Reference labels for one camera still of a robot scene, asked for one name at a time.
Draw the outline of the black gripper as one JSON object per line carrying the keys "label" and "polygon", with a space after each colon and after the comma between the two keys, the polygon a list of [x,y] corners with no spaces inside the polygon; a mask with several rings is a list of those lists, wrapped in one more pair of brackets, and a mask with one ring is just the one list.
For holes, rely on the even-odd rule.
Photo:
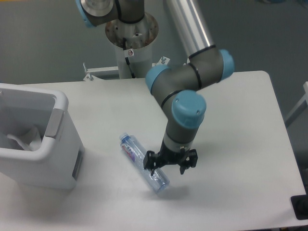
{"label": "black gripper", "polygon": [[153,176],[157,168],[166,165],[179,165],[180,174],[190,167],[196,167],[198,155],[196,149],[186,149],[185,146],[169,148],[165,142],[162,142],[160,151],[156,154],[154,151],[147,151],[143,160],[143,167],[150,171]]}

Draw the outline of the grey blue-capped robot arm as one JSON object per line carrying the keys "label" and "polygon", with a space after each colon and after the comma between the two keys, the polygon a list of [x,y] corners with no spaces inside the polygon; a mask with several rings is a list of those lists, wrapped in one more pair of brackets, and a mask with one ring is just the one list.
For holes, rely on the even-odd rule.
{"label": "grey blue-capped robot arm", "polygon": [[154,172],[178,165],[183,173],[195,167],[198,155],[192,143],[206,110],[205,100],[197,92],[234,72],[232,56],[217,49],[197,1],[164,1],[188,57],[187,64],[175,69],[162,62],[152,64],[151,46],[158,24],[145,11],[144,1],[78,0],[76,5],[87,26],[105,25],[115,48],[119,77],[144,78],[167,117],[160,151],[146,153],[144,168]]}

